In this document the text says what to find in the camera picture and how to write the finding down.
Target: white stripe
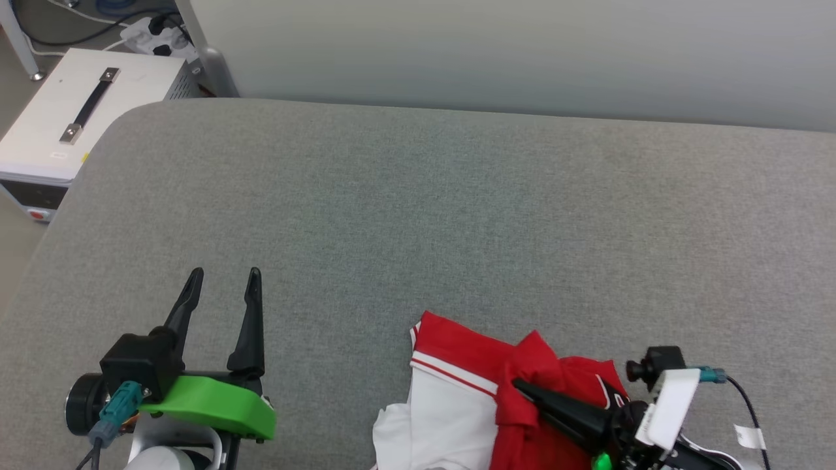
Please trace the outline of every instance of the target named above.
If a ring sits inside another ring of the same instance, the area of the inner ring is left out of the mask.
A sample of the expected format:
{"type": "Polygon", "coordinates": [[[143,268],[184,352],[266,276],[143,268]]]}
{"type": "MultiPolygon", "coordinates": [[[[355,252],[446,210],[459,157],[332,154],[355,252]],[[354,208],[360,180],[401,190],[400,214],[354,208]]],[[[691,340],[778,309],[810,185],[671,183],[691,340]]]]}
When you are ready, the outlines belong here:
{"type": "Polygon", "coordinates": [[[605,410],[609,409],[609,393],[607,393],[607,386],[604,385],[604,379],[601,378],[600,375],[595,374],[598,377],[598,383],[601,384],[601,391],[604,393],[604,398],[607,399],[607,405],[604,407],[605,410]]]}
{"type": "MultiPolygon", "coordinates": [[[[472,372],[468,372],[467,370],[464,370],[461,367],[456,367],[455,365],[450,364],[449,362],[445,362],[441,359],[437,359],[435,357],[432,357],[431,355],[426,355],[426,354],[424,354],[420,351],[414,351],[412,353],[412,359],[416,359],[416,360],[419,360],[421,362],[425,362],[426,364],[437,367],[437,368],[445,371],[446,373],[448,373],[450,375],[454,375],[455,377],[458,377],[458,378],[462,379],[463,381],[465,381],[467,383],[473,384],[473,385],[475,385],[479,388],[490,391],[493,394],[497,393],[497,388],[498,388],[497,384],[491,382],[490,380],[488,380],[484,377],[480,377],[479,375],[476,375],[472,372]]],[[[454,384],[464,386],[461,382],[456,381],[456,380],[438,372],[437,370],[433,370],[433,369],[428,368],[428,367],[423,367],[421,364],[416,364],[415,362],[411,362],[410,364],[413,367],[415,367],[416,369],[421,369],[424,372],[432,374],[432,375],[434,375],[436,377],[439,377],[439,378],[441,378],[445,381],[449,381],[449,382],[452,382],[454,384]]]]}
{"type": "Polygon", "coordinates": [[[410,328],[410,338],[412,339],[412,349],[415,349],[415,342],[418,340],[418,337],[415,336],[416,331],[421,331],[421,322],[415,324],[414,327],[410,328]]]}

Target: power strip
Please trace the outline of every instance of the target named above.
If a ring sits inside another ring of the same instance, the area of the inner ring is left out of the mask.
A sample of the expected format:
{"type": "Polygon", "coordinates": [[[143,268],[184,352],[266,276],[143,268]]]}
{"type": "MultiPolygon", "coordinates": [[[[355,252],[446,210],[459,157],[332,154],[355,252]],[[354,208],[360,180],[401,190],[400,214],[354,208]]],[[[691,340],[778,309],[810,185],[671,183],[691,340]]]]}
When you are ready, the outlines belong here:
{"type": "Polygon", "coordinates": [[[128,49],[138,54],[177,57],[185,59],[189,64],[199,59],[197,49],[179,28],[163,28],[159,34],[153,34],[150,22],[151,18],[142,18],[119,33],[128,49]]]}

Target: teal connector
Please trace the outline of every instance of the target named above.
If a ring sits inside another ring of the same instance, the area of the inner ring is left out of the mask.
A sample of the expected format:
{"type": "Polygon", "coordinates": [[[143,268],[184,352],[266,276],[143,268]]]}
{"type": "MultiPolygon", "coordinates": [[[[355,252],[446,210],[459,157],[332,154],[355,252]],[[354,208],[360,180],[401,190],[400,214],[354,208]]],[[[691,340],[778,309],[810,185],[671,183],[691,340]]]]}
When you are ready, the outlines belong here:
{"type": "Polygon", "coordinates": [[[713,369],[708,365],[701,365],[696,368],[700,370],[700,382],[726,383],[726,371],[724,369],[713,369]]]}
{"type": "Polygon", "coordinates": [[[106,449],[119,436],[122,423],[140,409],[142,398],[142,386],[138,382],[122,382],[107,405],[104,405],[102,411],[99,412],[99,421],[87,434],[90,444],[94,445],[99,439],[102,442],[102,448],[106,449]]]}

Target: floor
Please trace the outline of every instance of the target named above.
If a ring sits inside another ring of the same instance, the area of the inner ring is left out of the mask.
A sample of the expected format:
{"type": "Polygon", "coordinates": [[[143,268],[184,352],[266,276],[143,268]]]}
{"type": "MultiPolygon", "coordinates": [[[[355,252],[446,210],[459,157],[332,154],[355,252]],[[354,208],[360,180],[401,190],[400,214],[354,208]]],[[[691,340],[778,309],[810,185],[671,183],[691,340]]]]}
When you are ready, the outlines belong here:
{"type": "MultiPolygon", "coordinates": [[[[81,18],[46,0],[15,0],[24,27],[36,38],[49,42],[64,42],[87,36],[106,25],[81,18]]],[[[126,10],[130,13],[142,8],[170,7],[171,0],[138,0],[126,10]]],[[[78,10],[101,17],[93,8],[92,0],[81,0],[78,10]]],[[[80,46],[102,49],[120,39],[119,29],[114,28],[102,36],[80,46]]],[[[66,48],[35,46],[41,51],[64,51],[66,48]]],[[[36,57],[41,69],[49,72],[59,58],[36,57]]],[[[29,81],[12,51],[5,33],[0,32],[0,135],[17,119],[18,114],[38,91],[40,83],[29,81]]],[[[0,319],[20,283],[29,259],[35,252],[47,225],[29,219],[5,195],[0,195],[0,319]]]]}

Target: black cable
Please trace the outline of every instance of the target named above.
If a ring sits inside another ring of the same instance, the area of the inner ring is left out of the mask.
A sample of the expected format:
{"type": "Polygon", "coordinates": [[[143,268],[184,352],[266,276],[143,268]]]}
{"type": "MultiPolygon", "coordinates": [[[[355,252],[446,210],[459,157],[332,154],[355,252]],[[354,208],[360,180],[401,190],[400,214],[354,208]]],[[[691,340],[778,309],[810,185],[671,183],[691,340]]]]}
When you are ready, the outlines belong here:
{"type": "Polygon", "coordinates": [[[96,437],[93,443],[93,462],[90,463],[90,470],[99,470],[99,458],[102,455],[101,437],[96,437]]]}
{"type": "Polygon", "coordinates": [[[155,9],[147,9],[147,10],[140,10],[138,12],[133,12],[131,14],[125,15],[124,17],[117,18],[116,20],[114,20],[113,24],[109,24],[105,28],[102,28],[101,30],[99,30],[96,33],[92,33],[89,36],[85,36],[81,39],[76,39],[74,41],[64,41],[62,43],[53,43],[53,42],[50,42],[50,41],[43,41],[42,39],[35,38],[29,31],[27,31],[27,29],[23,26],[23,23],[20,22],[20,17],[18,16],[18,9],[15,8],[14,0],[12,0],[11,4],[12,4],[12,13],[14,14],[14,19],[18,21],[18,25],[20,25],[20,30],[23,31],[23,34],[26,34],[27,36],[29,36],[29,39],[32,39],[33,43],[38,43],[38,44],[41,44],[43,46],[54,46],[54,47],[74,46],[76,44],[80,44],[80,43],[83,43],[85,41],[90,41],[93,38],[98,38],[102,34],[107,33],[108,31],[110,31],[113,28],[117,28],[119,26],[119,24],[123,23],[125,20],[131,19],[131,18],[133,18],[135,16],[138,16],[138,15],[146,14],[146,13],[159,13],[160,12],[160,10],[155,10],[155,9]]]}
{"type": "Polygon", "coordinates": [[[95,447],[91,448],[90,452],[87,452],[87,455],[85,455],[84,458],[81,459],[81,463],[75,468],[75,470],[81,470],[82,468],[84,468],[84,465],[87,465],[87,462],[89,462],[90,459],[93,458],[94,449],[95,447]]]}
{"type": "MultiPolygon", "coordinates": [[[[741,387],[740,384],[738,384],[737,381],[732,379],[730,376],[728,376],[726,378],[726,380],[730,384],[734,385],[734,387],[737,389],[737,391],[740,392],[740,395],[743,397],[743,401],[746,402],[746,408],[749,409],[749,414],[752,415],[752,423],[754,423],[755,429],[757,429],[758,432],[762,432],[761,431],[761,423],[757,422],[757,415],[755,415],[755,408],[752,406],[752,402],[749,400],[749,395],[747,395],[746,392],[743,390],[743,387],[741,387]]],[[[767,456],[767,449],[762,448],[761,449],[761,455],[763,456],[764,470],[772,470],[772,468],[769,467],[769,457],[767,456]]]]}

